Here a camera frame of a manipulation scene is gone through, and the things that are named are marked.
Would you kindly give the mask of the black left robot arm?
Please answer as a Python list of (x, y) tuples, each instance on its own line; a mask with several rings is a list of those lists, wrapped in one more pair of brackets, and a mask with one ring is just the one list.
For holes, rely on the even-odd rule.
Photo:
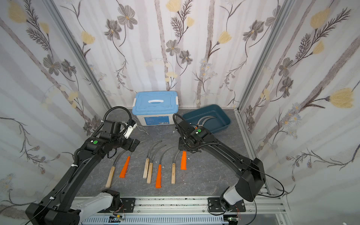
[(122, 148), (134, 152), (139, 140), (130, 138), (135, 126), (130, 111), (115, 106), (104, 115), (101, 125), (74, 153), (74, 162), (57, 185), (39, 203), (31, 203), (25, 213), (33, 225), (78, 225), (101, 212), (116, 213), (123, 207), (117, 191), (105, 189), (78, 209), (73, 200), (92, 170), (110, 151)]

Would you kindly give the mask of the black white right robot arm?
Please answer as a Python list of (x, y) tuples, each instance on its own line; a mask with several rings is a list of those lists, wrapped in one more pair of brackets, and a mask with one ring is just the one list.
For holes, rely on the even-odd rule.
[(250, 159), (218, 140), (212, 132), (202, 125), (193, 126), (179, 114), (172, 116), (175, 129), (180, 134), (179, 149), (183, 152), (196, 153), (203, 150), (230, 168), (239, 179), (228, 187), (219, 197), (219, 204), (225, 212), (231, 211), (242, 200), (254, 202), (266, 182), (266, 177), (276, 182), (279, 180), (264, 171), (263, 162)]

